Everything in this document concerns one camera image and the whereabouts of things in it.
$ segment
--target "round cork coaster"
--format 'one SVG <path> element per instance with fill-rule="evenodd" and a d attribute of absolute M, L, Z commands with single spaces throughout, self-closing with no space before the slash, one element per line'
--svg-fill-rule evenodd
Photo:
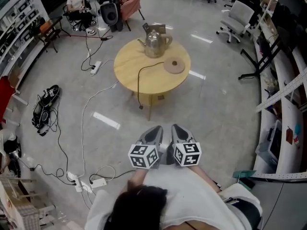
<path fill-rule="evenodd" d="M 181 58 L 170 57 L 164 62 L 164 69 L 172 74 L 182 73 L 185 69 L 185 64 Z"/>

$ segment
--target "gray office chair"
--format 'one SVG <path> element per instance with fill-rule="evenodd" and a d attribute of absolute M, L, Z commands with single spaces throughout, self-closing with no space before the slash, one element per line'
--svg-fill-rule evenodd
<path fill-rule="evenodd" d="M 231 10 L 222 10 L 222 12 L 229 12 L 228 16 L 225 16 L 221 20 L 226 27 L 222 26 L 221 30 L 217 31 L 216 34 L 228 34 L 229 39 L 227 40 L 227 43 L 231 42 L 232 36 L 236 38 L 237 43 L 240 43 L 241 40 L 237 35 L 243 37 L 247 29 L 250 27 L 249 21 L 253 16 L 254 11 L 249 6 L 236 0 Z"/>

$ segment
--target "kettle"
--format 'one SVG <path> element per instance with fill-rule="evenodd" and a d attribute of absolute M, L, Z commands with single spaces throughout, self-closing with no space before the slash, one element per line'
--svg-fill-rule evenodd
<path fill-rule="evenodd" d="M 172 43 L 173 37 L 168 34 L 159 34 L 155 30 L 152 30 L 152 32 L 147 34 L 145 43 L 140 39 L 138 41 L 145 48 L 145 55 L 150 58 L 158 58 L 164 54 L 165 50 Z"/>

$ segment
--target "black stand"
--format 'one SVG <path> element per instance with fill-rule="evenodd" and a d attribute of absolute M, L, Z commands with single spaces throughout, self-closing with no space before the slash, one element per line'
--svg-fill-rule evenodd
<path fill-rule="evenodd" d="M 266 55 L 263 55 L 261 60 L 256 63 L 250 56 L 249 54 L 242 49 L 240 54 L 244 54 L 247 56 L 247 58 L 251 61 L 251 63 L 253 63 L 254 67 L 256 68 L 256 71 L 254 73 L 249 73 L 249 74 L 243 74 L 241 75 L 238 79 L 241 80 L 242 78 L 246 78 L 246 77 L 260 77 L 260 73 L 262 73 L 267 66 L 272 62 L 272 60 L 274 59 L 274 57 L 278 54 L 278 52 L 282 49 L 282 46 L 278 46 L 277 49 L 272 53 L 273 49 L 276 47 L 276 45 L 279 43 L 280 38 L 278 37 L 276 39 L 276 41 L 273 43 L 273 45 L 270 47 L 270 52 Z M 260 65 L 264 62 L 264 60 L 268 58 L 268 60 L 263 64 L 263 66 L 260 68 Z"/>

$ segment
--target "gray floor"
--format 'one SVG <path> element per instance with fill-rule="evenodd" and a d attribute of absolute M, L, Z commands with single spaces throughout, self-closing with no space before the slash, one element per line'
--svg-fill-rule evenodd
<path fill-rule="evenodd" d="M 84 184 L 89 185 L 89 175 L 104 165 L 112 165 L 117 175 L 130 170 L 127 153 L 140 134 L 150 127 L 162 125 L 165 129 L 165 146 L 168 141 L 166 136 L 174 123 L 193 132 L 202 147 L 200 166 L 223 187 L 234 182 L 233 171 L 251 168 L 258 141 L 259 117 L 255 107 L 260 102 L 259 82 L 257 79 L 237 80 L 239 75 L 253 70 L 239 54 L 242 48 L 253 52 L 252 41 L 244 38 L 241 44 L 235 41 L 227 44 L 226 35 L 215 33 L 221 26 L 221 10 L 225 9 L 225 3 L 229 3 L 228 0 L 218 0 L 217 3 L 205 0 L 141 1 L 146 22 L 168 25 L 170 29 L 167 32 L 190 54 L 191 70 L 205 76 L 205 79 L 189 75 L 162 105 L 153 109 L 150 122 L 146 119 L 146 109 L 140 110 L 137 101 L 120 84 L 93 98 L 84 112 L 85 176 L 81 178 Z M 144 36 L 144 21 L 138 13 L 129 19 L 129 23 L 132 32 L 125 27 L 122 32 L 113 33 L 114 37 L 104 42 L 92 57 L 92 63 L 114 58 L 127 42 Z M 101 19 L 99 25 L 107 28 Z M 66 158 L 57 143 L 59 132 L 49 132 L 45 137 L 40 137 L 31 124 L 32 107 L 37 95 L 41 95 L 43 89 L 58 84 L 62 89 L 59 105 L 62 133 L 59 141 L 69 157 L 69 172 L 81 175 L 82 110 L 90 96 L 111 86 L 117 79 L 112 61 L 93 77 L 89 72 L 80 70 L 82 61 L 87 57 L 84 38 L 61 36 L 55 44 L 59 52 L 52 48 L 47 53 L 43 52 L 20 88 L 21 96 L 29 105 L 17 106 L 15 113 L 19 113 L 21 122 L 17 134 L 21 139 L 22 159 L 28 166 L 40 163 L 46 173 L 56 173 L 59 167 L 65 169 Z M 88 39 L 92 52 L 99 44 L 99 39 Z M 93 112 L 119 123 L 120 129 L 94 118 Z M 22 167 L 23 176 L 29 176 L 28 169 Z M 52 176 L 45 176 L 40 168 L 34 174 L 49 191 L 60 212 L 60 219 L 74 220 L 84 225 L 88 209 L 80 193 Z M 101 174 L 111 175 L 112 171 L 106 168 Z M 117 195 L 129 176 L 114 179 L 104 189 Z M 89 204 L 86 193 L 83 195 Z"/>

